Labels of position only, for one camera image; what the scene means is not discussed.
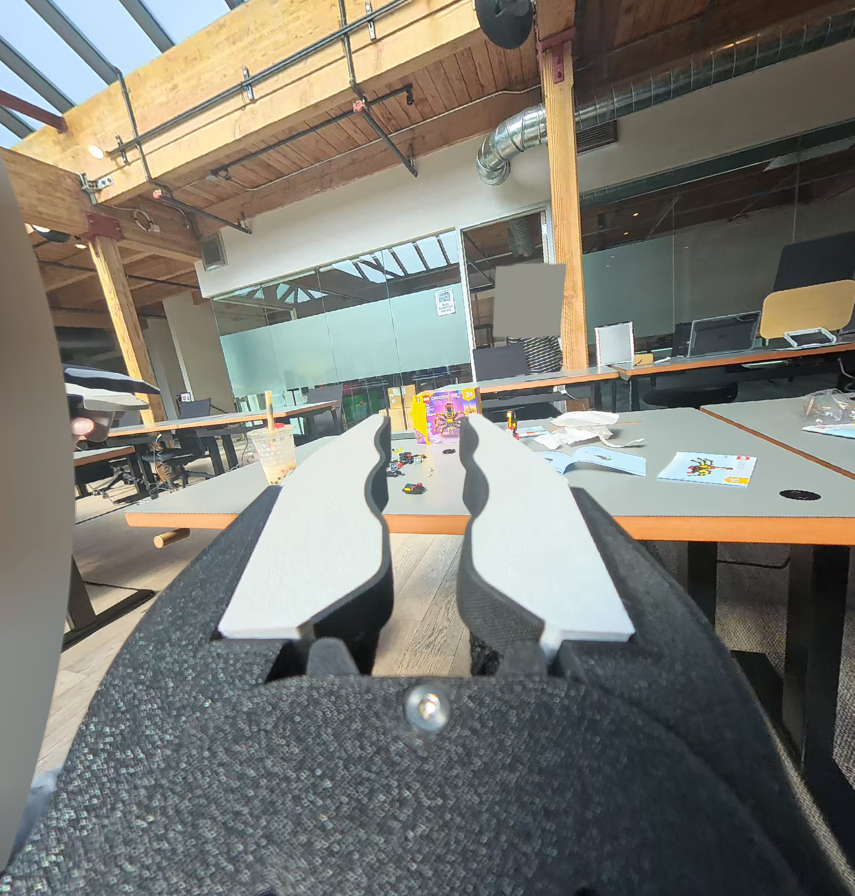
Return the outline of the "black ceiling pipe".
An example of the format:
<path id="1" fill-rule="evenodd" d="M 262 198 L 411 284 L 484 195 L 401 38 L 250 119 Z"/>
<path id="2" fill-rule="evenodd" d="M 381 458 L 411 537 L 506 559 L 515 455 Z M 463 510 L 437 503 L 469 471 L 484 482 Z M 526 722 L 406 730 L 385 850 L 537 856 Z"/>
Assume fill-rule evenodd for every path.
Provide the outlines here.
<path id="1" fill-rule="evenodd" d="M 350 79 L 350 85 L 353 89 L 353 92 L 356 93 L 359 89 L 358 82 L 355 79 L 355 70 L 353 66 L 352 60 L 352 48 L 350 35 L 358 28 L 363 26 L 368 26 L 368 28 L 373 28 L 374 23 L 393 12 L 399 9 L 400 6 L 405 5 L 405 1 L 394 1 L 390 2 L 386 6 L 382 6 L 378 9 L 372 9 L 368 7 L 366 11 L 366 15 L 363 17 L 348 22 L 346 20 L 346 7 L 344 6 L 344 2 L 339 2 L 340 13 L 341 13 L 341 28 L 338 28 L 335 31 L 330 32 L 326 36 L 318 39 L 314 43 L 309 46 L 306 46 L 291 56 L 285 57 L 284 59 L 272 64 L 271 66 L 265 68 L 264 70 L 254 73 L 251 75 L 247 69 L 243 70 L 243 78 L 240 82 L 236 84 L 232 84 L 227 87 L 223 91 L 218 92 L 217 94 L 209 97 L 208 99 L 200 102 L 195 106 L 191 106 L 187 110 L 177 114 L 175 117 L 166 120 L 165 122 L 154 126 L 144 133 L 137 132 L 137 124 L 134 117 L 134 111 L 132 107 L 132 101 L 129 96 L 128 88 L 125 84 L 125 80 L 123 75 L 119 75 L 119 83 L 121 93 L 123 95 L 123 100 L 126 106 L 127 113 L 130 118 L 130 123 L 132 125 L 132 130 L 134 132 L 134 136 L 132 139 L 127 141 L 122 141 L 121 137 L 117 137 L 117 147 L 112 151 L 108 151 L 108 155 L 111 158 L 116 156 L 120 156 L 122 158 L 123 163 L 128 163 L 128 152 L 131 150 L 135 150 L 138 152 L 139 159 L 142 163 L 142 169 L 145 177 L 146 183 L 149 185 L 154 185 L 158 187 L 165 195 L 160 195 L 158 200 L 162 202 L 164 205 L 175 208 L 177 210 L 186 211 L 192 214 L 195 217 L 203 217 L 208 218 L 210 220 L 218 222 L 220 225 L 228 226 L 233 230 L 237 230 L 244 233 L 251 233 L 252 231 L 246 225 L 241 223 L 235 223 L 233 221 L 220 218 L 219 216 L 209 212 L 208 210 L 203 210 L 192 206 L 188 203 L 181 202 L 175 198 L 170 192 L 170 188 L 161 184 L 158 180 L 154 179 L 151 175 L 149 164 L 147 162 L 146 156 L 144 154 L 144 143 L 146 141 L 153 140 L 169 131 L 176 129 L 177 127 L 191 121 L 198 116 L 209 112 L 211 109 L 220 106 L 221 104 L 227 102 L 232 99 L 234 96 L 239 96 L 242 99 L 248 98 L 250 100 L 250 104 L 253 104 L 256 100 L 254 95 L 255 88 L 262 84 L 265 81 L 277 76 L 278 74 L 286 71 L 290 67 L 296 65 L 299 62 L 305 61 L 309 59 L 310 56 L 321 52 L 324 49 L 329 48 L 334 43 L 340 42 L 344 49 L 345 59 L 348 63 L 348 74 Z"/>

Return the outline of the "plastic bubble tea cup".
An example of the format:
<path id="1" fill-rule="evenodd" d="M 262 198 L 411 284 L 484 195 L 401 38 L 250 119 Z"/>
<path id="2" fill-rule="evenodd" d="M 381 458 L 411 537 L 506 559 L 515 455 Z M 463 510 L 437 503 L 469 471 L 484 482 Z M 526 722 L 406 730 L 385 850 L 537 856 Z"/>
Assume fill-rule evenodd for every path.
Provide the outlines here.
<path id="1" fill-rule="evenodd" d="M 282 485 L 296 469 L 294 436 L 294 428 L 284 423 L 276 423 L 273 428 L 254 429 L 246 435 L 270 485 Z"/>

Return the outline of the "open blue instruction booklet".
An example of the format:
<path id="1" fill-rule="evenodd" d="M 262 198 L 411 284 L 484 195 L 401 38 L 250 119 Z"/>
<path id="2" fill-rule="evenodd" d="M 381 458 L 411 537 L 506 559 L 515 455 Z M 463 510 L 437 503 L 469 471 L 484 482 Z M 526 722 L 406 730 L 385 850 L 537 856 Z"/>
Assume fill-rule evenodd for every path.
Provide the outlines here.
<path id="1" fill-rule="evenodd" d="M 646 476 L 646 460 L 633 454 L 613 451 L 599 445 L 583 445 L 568 454 L 562 451 L 538 452 L 552 468 L 565 474 L 569 469 L 599 467 L 633 475 Z"/>

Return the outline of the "black ceiling speaker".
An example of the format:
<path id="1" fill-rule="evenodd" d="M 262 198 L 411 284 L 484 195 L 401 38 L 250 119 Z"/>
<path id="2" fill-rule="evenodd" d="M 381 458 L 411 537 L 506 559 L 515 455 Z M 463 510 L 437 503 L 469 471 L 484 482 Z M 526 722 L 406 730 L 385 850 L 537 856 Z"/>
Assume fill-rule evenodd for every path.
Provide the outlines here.
<path id="1" fill-rule="evenodd" d="M 478 23 L 487 39 L 501 49 L 521 47 L 533 28 L 532 1 L 474 1 Z"/>

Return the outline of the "tan back chair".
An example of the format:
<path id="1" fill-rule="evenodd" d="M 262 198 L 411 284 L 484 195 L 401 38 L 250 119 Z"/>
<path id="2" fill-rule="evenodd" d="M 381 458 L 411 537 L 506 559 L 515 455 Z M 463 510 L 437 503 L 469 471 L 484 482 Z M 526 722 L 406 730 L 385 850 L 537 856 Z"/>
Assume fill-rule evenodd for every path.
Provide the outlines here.
<path id="1" fill-rule="evenodd" d="M 811 328 L 836 334 L 850 321 L 854 308 L 855 280 L 773 292 L 762 304 L 758 335 L 772 341 L 782 339 L 788 330 Z"/>

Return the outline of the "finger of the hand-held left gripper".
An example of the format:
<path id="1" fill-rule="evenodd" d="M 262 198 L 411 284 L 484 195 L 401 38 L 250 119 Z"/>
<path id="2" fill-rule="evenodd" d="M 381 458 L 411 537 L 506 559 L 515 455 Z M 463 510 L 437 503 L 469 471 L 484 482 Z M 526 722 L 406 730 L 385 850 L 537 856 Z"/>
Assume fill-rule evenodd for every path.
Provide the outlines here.
<path id="1" fill-rule="evenodd" d="M 77 364 L 63 364 L 63 379 L 72 415 L 87 411 L 126 412 L 147 409 L 137 395 L 160 395 L 160 389 L 128 375 Z"/>

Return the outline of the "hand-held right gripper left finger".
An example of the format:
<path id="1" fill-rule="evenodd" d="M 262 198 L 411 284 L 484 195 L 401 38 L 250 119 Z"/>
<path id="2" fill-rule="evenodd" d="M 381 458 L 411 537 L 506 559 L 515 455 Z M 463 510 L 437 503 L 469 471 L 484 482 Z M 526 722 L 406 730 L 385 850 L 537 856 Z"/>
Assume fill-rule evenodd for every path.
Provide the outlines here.
<path id="1" fill-rule="evenodd" d="M 225 639 L 380 632 L 393 605 L 389 436 L 372 416 L 289 475 L 219 622 Z"/>

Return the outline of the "black monitor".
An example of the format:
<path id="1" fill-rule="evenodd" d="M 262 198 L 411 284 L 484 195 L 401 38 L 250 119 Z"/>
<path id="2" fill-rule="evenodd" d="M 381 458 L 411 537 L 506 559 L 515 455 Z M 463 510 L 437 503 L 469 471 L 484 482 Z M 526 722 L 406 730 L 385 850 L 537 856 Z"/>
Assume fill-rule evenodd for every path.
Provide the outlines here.
<path id="1" fill-rule="evenodd" d="M 855 230 L 794 242 L 781 251 L 773 292 L 855 279 Z"/>

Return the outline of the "torn printed paper bag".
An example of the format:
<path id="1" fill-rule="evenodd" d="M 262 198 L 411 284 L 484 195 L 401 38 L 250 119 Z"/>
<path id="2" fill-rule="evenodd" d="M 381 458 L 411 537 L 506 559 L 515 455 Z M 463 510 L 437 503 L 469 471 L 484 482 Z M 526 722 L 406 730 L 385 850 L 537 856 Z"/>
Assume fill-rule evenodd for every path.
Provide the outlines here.
<path id="1" fill-rule="evenodd" d="M 613 433 L 608 427 L 559 427 L 535 436 L 535 443 L 549 450 L 556 450 L 565 445 L 576 445 L 583 442 L 598 441 L 609 449 L 640 446 L 645 439 L 639 438 L 629 442 L 615 442 Z"/>

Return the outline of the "wooden column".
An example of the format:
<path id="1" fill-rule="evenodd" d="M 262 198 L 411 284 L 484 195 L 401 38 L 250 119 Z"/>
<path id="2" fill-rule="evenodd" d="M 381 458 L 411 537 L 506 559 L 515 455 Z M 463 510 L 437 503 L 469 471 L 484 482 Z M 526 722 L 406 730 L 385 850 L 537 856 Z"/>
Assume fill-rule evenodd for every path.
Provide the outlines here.
<path id="1" fill-rule="evenodd" d="M 142 336 L 118 243 L 111 237 L 95 234 L 89 235 L 88 242 L 127 373 L 154 385 L 153 365 Z"/>
<path id="2" fill-rule="evenodd" d="M 578 165 L 573 95 L 573 60 L 569 28 L 547 39 L 569 39 L 564 47 L 565 76 L 553 84 L 551 65 L 539 56 L 546 114 L 552 225 L 556 263 L 565 267 L 561 343 L 566 370 L 589 366 L 587 313 L 582 261 Z"/>

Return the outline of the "spider cover instruction booklet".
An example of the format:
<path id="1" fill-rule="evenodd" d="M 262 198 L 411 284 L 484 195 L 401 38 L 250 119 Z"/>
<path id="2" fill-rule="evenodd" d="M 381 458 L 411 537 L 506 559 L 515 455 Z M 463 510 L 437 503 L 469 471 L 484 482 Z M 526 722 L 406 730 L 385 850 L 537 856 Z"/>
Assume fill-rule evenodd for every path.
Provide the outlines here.
<path id="1" fill-rule="evenodd" d="M 747 487 L 756 458 L 746 455 L 710 452 L 680 452 L 666 465 L 657 478 L 676 482 L 702 482 L 726 487 Z"/>

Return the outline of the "silver laptop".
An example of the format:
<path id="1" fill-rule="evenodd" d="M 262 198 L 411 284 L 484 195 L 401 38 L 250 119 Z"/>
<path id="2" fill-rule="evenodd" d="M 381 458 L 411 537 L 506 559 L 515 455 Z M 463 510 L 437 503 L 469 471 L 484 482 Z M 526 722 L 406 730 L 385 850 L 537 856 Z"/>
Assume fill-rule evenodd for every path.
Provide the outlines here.
<path id="1" fill-rule="evenodd" d="M 633 364 L 635 343 L 633 322 L 618 322 L 594 329 L 598 366 Z"/>

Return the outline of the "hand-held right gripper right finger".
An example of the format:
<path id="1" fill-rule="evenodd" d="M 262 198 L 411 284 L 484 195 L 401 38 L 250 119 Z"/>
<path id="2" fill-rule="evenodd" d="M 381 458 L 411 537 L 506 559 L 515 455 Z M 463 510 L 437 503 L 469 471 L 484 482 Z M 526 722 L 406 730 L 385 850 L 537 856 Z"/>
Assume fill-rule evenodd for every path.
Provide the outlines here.
<path id="1" fill-rule="evenodd" d="M 479 415 L 459 457 L 470 521 L 457 600 L 478 641 L 499 654 L 534 644 L 547 662 L 566 641 L 628 642 L 633 622 L 563 475 Z"/>

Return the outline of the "silver duct elbow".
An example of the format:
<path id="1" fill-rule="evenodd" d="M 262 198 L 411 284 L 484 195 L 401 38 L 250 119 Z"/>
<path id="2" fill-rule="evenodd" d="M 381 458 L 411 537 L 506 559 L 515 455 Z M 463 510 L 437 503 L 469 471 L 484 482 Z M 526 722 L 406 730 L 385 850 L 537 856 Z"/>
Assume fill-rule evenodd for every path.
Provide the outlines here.
<path id="1" fill-rule="evenodd" d="M 506 119 L 483 141 L 477 171 L 486 185 L 501 185 L 511 173 L 511 161 L 519 154 L 547 142 L 545 105 L 531 106 Z"/>

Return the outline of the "clear plastic bag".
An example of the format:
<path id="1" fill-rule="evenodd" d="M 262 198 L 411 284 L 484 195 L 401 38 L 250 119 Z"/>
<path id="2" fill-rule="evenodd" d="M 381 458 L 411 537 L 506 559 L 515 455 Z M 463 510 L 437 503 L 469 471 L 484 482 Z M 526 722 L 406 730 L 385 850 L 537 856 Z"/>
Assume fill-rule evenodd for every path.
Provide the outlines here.
<path id="1" fill-rule="evenodd" d="M 803 397 L 803 419 L 809 425 L 846 425 L 855 421 L 855 398 L 837 389 Z"/>

